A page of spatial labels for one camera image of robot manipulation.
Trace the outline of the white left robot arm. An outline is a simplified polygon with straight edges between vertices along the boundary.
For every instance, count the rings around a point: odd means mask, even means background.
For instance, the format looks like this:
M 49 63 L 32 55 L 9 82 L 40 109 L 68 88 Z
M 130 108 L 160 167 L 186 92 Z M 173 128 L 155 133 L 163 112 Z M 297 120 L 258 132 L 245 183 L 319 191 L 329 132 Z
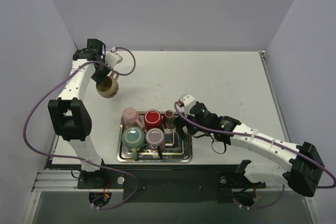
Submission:
M 55 100 L 48 102 L 48 111 L 58 136 L 73 148 L 77 157 L 83 158 L 80 178 L 96 188 L 104 187 L 108 182 L 105 169 L 92 164 L 103 165 L 90 138 L 92 120 L 83 98 L 92 79 L 101 84 L 109 70 L 104 65 L 105 45 L 98 39 L 88 39 L 84 49 L 77 50 L 72 57 L 71 78 Z

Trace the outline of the beige round mug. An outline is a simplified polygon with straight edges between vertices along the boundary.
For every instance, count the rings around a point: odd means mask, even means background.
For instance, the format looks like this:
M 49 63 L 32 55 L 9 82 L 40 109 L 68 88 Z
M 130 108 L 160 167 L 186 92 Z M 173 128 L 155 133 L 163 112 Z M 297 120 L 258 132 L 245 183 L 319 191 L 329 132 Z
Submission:
M 119 92 L 118 84 L 119 75 L 116 73 L 111 73 L 104 77 L 102 82 L 96 84 L 96 91 L 103 98 L 113 98 Z

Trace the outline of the brown glazed mug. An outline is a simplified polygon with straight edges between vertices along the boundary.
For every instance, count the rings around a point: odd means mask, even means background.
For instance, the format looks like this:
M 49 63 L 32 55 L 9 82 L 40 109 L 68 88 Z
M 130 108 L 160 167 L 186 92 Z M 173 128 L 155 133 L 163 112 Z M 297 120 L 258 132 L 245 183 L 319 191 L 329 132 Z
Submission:
M 174 127 L 174 113 L 167 110 L 163 114 L 163 125 L 165 128 L 172 129 Z

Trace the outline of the lilac mug black handle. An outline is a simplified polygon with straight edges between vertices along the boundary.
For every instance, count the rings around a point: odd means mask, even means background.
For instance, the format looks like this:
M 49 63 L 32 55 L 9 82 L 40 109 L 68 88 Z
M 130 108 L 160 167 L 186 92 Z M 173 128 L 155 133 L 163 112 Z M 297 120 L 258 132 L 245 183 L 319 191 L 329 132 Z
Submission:
M 161 129 L 158 128 L 152 128 L 147 131 L 146 136 L 146 144 L 147 147 L 151 151 L 157 152 L 159 155 L 159 158 L 163 158 L 163 151 L 165 149 L 165 135 L 164 132 Z

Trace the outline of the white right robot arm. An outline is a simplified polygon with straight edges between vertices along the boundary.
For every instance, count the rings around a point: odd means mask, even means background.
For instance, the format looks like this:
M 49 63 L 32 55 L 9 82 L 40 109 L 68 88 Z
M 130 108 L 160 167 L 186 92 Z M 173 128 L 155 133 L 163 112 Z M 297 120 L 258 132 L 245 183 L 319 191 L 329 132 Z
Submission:
M 175 102 L 175 125 L 180 136 L 186 127 L 191 133 L 202 132 L 225 145 L 239 147 L 269 160 L 258 163 L 242 159 L 235 173 L 235 182 L 241 187 L 265 183 L 287 185 L 294 192 L 313 197 L 324 172 L 324 163 L 316 147 L 309 143 L 289 143 L 278 140 L 249 127 L 230 116 L 218 116 L 205 104 L 193 101 L 187 113 L 180 108 L 184 103 Z

